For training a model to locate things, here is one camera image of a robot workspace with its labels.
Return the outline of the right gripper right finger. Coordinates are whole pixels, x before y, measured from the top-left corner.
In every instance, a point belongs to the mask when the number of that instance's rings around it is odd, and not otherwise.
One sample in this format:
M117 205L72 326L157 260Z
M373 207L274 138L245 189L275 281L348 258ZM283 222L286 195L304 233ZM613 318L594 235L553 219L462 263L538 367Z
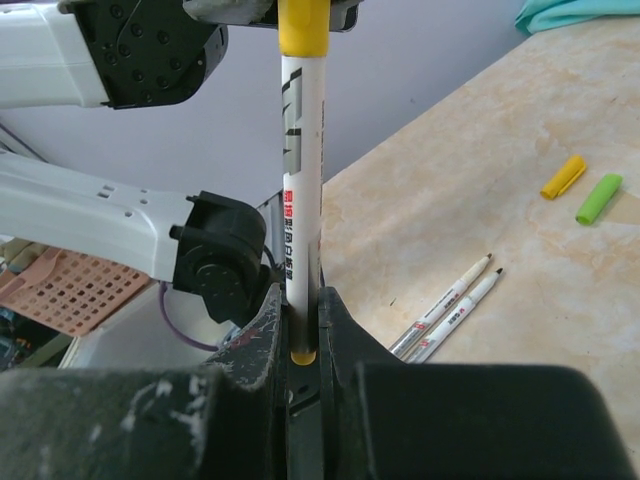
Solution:
M354 318L338 291L319 297L320 406L327 479L396 479L406 430L403 364Z

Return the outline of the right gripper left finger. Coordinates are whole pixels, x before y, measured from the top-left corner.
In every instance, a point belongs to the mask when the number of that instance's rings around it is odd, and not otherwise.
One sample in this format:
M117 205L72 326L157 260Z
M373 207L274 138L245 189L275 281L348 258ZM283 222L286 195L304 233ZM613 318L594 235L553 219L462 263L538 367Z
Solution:
M214 355L205 410L204 479L287 476L286 336L280 285L257 315Z

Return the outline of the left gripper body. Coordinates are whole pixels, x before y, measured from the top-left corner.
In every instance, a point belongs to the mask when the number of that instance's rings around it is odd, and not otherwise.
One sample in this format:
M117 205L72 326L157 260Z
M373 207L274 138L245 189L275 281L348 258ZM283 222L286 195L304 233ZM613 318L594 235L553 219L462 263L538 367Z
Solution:
M319 80L331 32L351 30L356 1L60 1L74 20L112 109L191 98L224 58L231 26L279 34L282 93Z

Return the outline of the yellow cap marker pen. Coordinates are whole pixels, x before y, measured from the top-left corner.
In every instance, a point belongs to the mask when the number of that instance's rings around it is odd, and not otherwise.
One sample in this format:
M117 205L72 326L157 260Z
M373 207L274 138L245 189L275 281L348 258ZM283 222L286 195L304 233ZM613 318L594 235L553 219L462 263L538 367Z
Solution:
M308 366L318 350L318 301L329 1L279 1L283 122L284 268L289 352Z

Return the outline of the yellow pen cap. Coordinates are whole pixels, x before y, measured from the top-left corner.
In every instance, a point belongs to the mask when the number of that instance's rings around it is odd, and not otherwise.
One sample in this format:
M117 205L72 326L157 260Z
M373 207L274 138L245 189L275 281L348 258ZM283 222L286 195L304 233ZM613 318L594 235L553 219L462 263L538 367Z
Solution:
M586 171L587 165L580 155L571 156L540 190L545 200L563 195Z

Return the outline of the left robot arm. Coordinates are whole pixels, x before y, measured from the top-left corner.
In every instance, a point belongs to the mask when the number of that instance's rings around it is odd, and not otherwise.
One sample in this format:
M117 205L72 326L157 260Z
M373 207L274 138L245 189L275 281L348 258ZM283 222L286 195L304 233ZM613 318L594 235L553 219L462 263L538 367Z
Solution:
M291 300L317 302L325 67L354 1L5 1L1 106L47 110L46 160L1 157L1 229L112 260L249 323L275 278L251 206L161 185L149 165L187 161L170 107L221 63L230 27L273 28L281 56L283 181Z

